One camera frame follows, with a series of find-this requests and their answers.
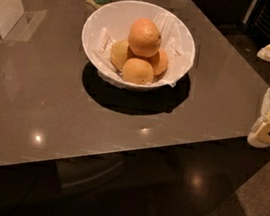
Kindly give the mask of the green yellow sponge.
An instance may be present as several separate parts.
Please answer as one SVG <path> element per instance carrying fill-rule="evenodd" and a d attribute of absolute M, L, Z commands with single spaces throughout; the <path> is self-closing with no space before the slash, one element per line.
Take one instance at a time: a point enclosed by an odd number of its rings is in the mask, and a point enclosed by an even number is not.
<path fill-rule="evenodd" d="M 104 5 L 107 5 L 110 3 L 111 0 L 86 0 L 88 4 L 90 4 L 94 9 L 99 9 L 103 7 Z"/>

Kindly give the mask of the orange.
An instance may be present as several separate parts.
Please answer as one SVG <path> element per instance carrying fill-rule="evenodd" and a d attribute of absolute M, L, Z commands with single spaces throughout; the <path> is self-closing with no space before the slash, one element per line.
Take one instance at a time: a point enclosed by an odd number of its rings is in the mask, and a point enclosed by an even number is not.
<path fill-rule="evenodd" d="M 124 63 L 123 80 L 133 84 L 144 85 L 154 79 L 154 69 L 148 60 L 132 57 Z"/>
<path fill-rule="evenodd" d="M 129 46 L 136 56 L 152 57 L 161 46 L 161 34 L 150 19 L 140 18 L 132 23 L 129 30 Z"/>
<path fill-rule="evenodd" d="M 156 54 L 148 59 L 153 67 L 155 76 L 159 76 L 167 70 L 169 59 L 166 53 L 163 48 L 160 48 Z"/>
<path fill-rule="evenodd" d="M 130 49 L 127 40 L 121 40 L 112 45 L 112 49 L 110 51 L 110 59 L 111 63 L 118 69 L 122 70 L 124 63 L 127 60 L 134 57 L 134 53 Z"/>

